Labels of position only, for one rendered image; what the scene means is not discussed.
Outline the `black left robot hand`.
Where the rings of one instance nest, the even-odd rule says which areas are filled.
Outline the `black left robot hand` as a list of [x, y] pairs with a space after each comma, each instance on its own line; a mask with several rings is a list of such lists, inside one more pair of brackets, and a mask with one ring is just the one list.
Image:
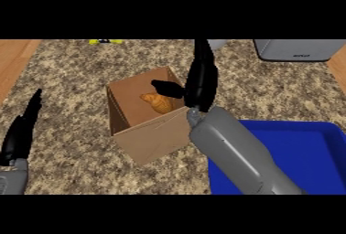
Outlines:
[[32, 143], [32, 131], [39, 113], [41, 89], [36, 89], [26, 104], [23, 114], [17, 115], [7, 129], [1, 150], [0, 165], [13, 165], [17, 158], [26, 159]]

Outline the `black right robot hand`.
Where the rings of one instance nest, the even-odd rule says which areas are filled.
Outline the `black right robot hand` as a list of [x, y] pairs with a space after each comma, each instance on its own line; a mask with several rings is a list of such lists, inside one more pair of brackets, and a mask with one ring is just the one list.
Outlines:
[[200, 112], [208, 111], [217, 89], [217, 67], [206, 39], [195, 40], [193, 61], [184, 86], [163, 80], [152, 80], [150, 86], [165, 97], [183, 99], [183, 105], [187, 108], [196, 108]]

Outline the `golden croissant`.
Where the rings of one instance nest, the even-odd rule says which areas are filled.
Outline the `golden croissant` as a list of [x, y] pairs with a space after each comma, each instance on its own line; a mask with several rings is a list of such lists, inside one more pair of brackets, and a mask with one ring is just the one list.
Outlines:
[[146, 93], [138, 98], [149, 104], [150, 108], [161, 114], [172, 111], [169, 99], [158, 93]]

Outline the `brown cardboard box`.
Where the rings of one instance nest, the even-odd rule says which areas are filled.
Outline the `brown cardboard box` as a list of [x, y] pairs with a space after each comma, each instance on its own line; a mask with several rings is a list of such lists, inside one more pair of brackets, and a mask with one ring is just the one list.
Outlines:
[[138, 98], [155, 92], [152, 80], [180, 83], [169, 67], [152, 69], [106, 86], [109, 131], [118, 146], [138, 165], [172, 153], [189, 143], [187, 108], [172, 99], [172, 111], [159, 114]]

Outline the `blue tray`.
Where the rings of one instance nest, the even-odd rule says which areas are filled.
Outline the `blue tray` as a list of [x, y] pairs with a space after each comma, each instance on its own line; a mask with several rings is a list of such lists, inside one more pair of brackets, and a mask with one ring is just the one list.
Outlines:
[[240, 120], [291, 182], [310, 195], [346, 195], [346, 133], [329, 122]]

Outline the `pale grey object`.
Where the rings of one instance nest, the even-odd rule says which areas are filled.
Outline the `pale grey object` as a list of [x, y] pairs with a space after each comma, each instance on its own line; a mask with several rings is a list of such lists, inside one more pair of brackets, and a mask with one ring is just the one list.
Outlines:
[[227, 41], [224, 39], [209, 39], [208, 44], [211, 47], [211, 50], [217, 50], [220, 47], [226, 45]]

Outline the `grey appliance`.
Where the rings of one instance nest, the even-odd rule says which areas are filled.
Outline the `grey appliance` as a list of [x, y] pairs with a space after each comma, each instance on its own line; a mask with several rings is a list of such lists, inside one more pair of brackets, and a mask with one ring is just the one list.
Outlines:
[[326, 61], [346, 39], [254, 39], [258, 58], [267, 61]]

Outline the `yellow object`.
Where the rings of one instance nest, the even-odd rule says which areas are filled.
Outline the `yellow object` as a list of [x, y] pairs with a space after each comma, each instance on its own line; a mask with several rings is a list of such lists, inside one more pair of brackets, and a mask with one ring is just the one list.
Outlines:
[[88, 44], [97, 45], [97, 44], [121, 44], [121, 39], [90, 39]]

